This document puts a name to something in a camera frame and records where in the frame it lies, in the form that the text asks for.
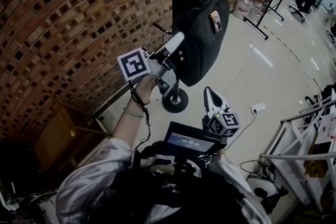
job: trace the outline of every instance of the cable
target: cable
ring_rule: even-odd
[[[243,132],[247,129],[247,128],[249,128],[250,126],[251,126],[251,124],[252,123],[254,123],[254,121],[257,119],[257,111],[254,109],[254,111],[253,111],[254,113],[253,113],[253,115],[254,115],[254,118],[253,118],[253,120],[242,130],[242,132],[236,137],[236,139],[234,139],[233,141],[232,141],[232,143],[230,144],[230,146],[228,146],[225,150],[228,150],[230,147],[231,147],[231,145],[233,144],[233,143],[235,143],[236,142],[236,140],[243,134]]]
[[[251,162],[256,162],[256,163],[260,164],[261,167],[263,167],[262,169],[264,170],[264,164],[262,164],[260,161],[255,161],[255,160],[250,160],[250,161],[242,162],[242,163],[240,164],[241,169],[242,169],[243,171],[249,173],[250,175],[254,174],[254,175],[260,176],[260,177],[262,178],[262,175],[261,175],[261,174],[257,174],[257,173],[250,172],[250,171],[248,171],[248,170],[245,170],[245,169],[242,167],[242,164],[251,163]]]
[[[256,162],[256,163],[258,163],[258,164],[262,167],[262,171],[263,171],[263,174],[262,174],[262,175],[261,175],[261,174],[254,173],[254,172],[250,172],[250,171],[248,171],[248,170],[243,169],[242,164],[245,164],[245,163],[251,163],[251,162]],[[271,170],[271,167],[270,167],[269,165],[263,164],[263,163],[260,162],[260,161],[250,160],[250,161],[242,162],[242,163],[240,164],[240,167],[241,167],[241,169],[242,169],[243,171],[249,173],[250,175],[257,175],[257,176],[260,176],[261,179],[266,179],[266,180],[268,180],[268,181],[270,181],[270,182],[272,182],[272,183],[275,182],[275,179],[276,179],[276,174],[275,174],[275,172],[273,172],[273,171]]]
[[[140,141],[140,144],[136,146],[136,148],[134,149],[134,151],[136,151],[138,149],[139,146],[141,146],[143,143],[146,143],[147,141],[149,141],[149,139],[151,138],[151,125],[149,123],[149,112],[148,109],[146,108],[146,105],[148,105],[150,102],[148,102],[147,104],[145,104],[141,98],[139,97],[137,91],[135,90],[133,84],[131,81],[129,81],[129,85],[130,85],[130,90],[131,90],[131,97],[134,100],[135,103],[137,103],[138,105],[141,106],[143,112],[146,115],[146,125],[148,126],[148,136],[147,138],[144,138]]]

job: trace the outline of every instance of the office chair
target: office chair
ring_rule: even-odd
[[[303,23],[306,19],[302,15],[302,13],[309,14],[311,6],[315,3],[315,0],[295,0],[295,3],[297,4],[297,9],[289,6],[290,8],[294,9],[295,11],[292,12],[292,14],[296,13],[299,14],[301,18],[301,22]]]
[[[331,37],[331,39],[332,39],[332,43],[333,43],[333,44],[336,44],[336,41],[335,41],[335,36],[336,36],[336,23],[334,23],[334,25],[330,28],[330,31],[327,30],[327,34],[328,34],[328,36]]]

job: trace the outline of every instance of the hand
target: hand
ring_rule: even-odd
[[[145,75],[136,86],[135,90],[145,104],[148,103],[149,97],[155,86],[156,77],[151,74]]]

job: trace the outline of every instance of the bracelet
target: bracelet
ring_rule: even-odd
[[[144,118],[143,115],[139,115],[139,114],[136,114],[132,111],[129,111],[127,108],[123,108],[123,109],[124,109],[124,112],[128,115],[131,115],[131,116],[136,117],[136,118],[141,118],[141,119]]]

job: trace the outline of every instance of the floor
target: floor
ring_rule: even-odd
[[[266,41],[245,22],[230,16],[221,51],[212,69],[197,85],[190,88],[181,85],[189,97],[185,111],[166,112],[158,89],[154,89],[148,105],[152,137],[144,146],[163,140],[171,121],[201,128],[205,115],[203,90],[210,86],[226,98],[238,114],[242,127],[253,119],[251,105],[266,104],[257,120],[226,152],[237,166],[258,159],[272,140],[280,120],[305,108],[306,95],[312,96],[320,91],[319,88],[332,83],[330,51],[325,44],[328,41],[323,39],[321,27],[315,23],[322,19],[314,18],[317,14],[313,14],[302,24],[288,12],[286,2],[278,12],[284,22],[269,12],[260,25],[269,35]],[[113,131],[129,98],[127,92],[102,113],[103,124],[109,132]],[[134,147],[147,134],[143,121]],[[281,223],[296,203],[292,193],[281,198],[271,214],[272,222]]]

